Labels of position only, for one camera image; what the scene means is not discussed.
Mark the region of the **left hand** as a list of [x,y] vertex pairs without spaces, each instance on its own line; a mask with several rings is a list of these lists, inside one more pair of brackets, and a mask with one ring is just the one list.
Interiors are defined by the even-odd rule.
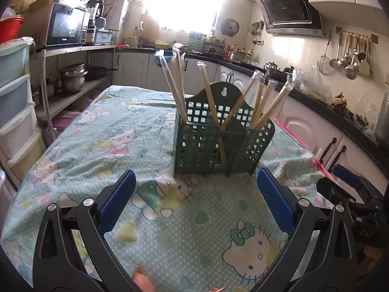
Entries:
[[131,278],[143,292],[155,292],[154,285],[147,277],[146,270],[141,264],[136,265]]

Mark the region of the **right hand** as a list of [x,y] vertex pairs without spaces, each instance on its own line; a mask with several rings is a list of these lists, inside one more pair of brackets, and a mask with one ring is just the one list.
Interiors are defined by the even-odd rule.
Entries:
[[365,255],[371,259],[371,264],[374,266],[379,259],[381,258],[384,249],[383,248],[376,248],[376,247],[371,247],[371,246],[364,246],[363,251]]

